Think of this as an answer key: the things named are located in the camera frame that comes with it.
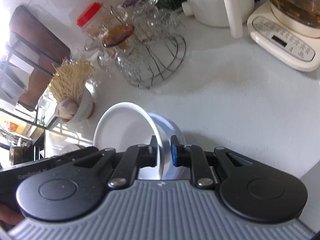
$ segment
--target amber glass lid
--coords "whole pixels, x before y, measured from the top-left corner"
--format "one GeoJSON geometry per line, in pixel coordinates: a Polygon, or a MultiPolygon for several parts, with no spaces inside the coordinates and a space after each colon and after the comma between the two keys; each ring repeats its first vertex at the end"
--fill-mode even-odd
{"type": "Polygon", "coordinates": [[[132,35],[134,32],[134,26],[132,24],[121,24],[111,28],[106,36],[102,40],[104,47],[113,47],[132,35]]]}

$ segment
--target digital display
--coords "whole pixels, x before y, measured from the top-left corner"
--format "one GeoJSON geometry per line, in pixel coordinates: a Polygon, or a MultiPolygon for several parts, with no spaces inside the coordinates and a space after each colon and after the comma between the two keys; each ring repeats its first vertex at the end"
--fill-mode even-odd
{"type": "Polygon", "coordinates": [[[278,42],[280,45],[282,46],[287,46],[288,43],[284,42],[283,40],[281,40],[280,38],[278,38],[277,36],[273,35],[272,38],[274,41],[278,42]]]}

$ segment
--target white kettle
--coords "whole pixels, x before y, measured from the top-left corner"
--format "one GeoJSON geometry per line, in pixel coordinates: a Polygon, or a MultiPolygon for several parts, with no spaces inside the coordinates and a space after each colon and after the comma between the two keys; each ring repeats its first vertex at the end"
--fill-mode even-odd
{"type": "Polygon", "coordinates": [[[187,0],[182,4],[187,16],[209,26],[230,27],[231,35],[240,38],[242,23],[253,12],[254,0],[187,0]]]}

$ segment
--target control panel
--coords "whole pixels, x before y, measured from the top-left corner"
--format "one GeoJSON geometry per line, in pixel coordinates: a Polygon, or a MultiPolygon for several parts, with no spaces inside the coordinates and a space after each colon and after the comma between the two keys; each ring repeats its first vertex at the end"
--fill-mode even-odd
{"type": "Polygon", "coordinates": [[[252,26],[267,40],[301,61],[310,62],[315,56],[315,51],[310,46],[265,17],[256,17],[252,26]]]}

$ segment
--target kettle handle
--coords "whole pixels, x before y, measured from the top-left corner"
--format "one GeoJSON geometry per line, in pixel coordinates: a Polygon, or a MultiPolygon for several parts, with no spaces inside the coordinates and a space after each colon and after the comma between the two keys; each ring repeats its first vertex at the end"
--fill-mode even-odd
{"type": "Polygon", "coordinates": [[[226,7],[232,37],[242,37],[242,19],[239,0],[223,0],[226,7]]]}

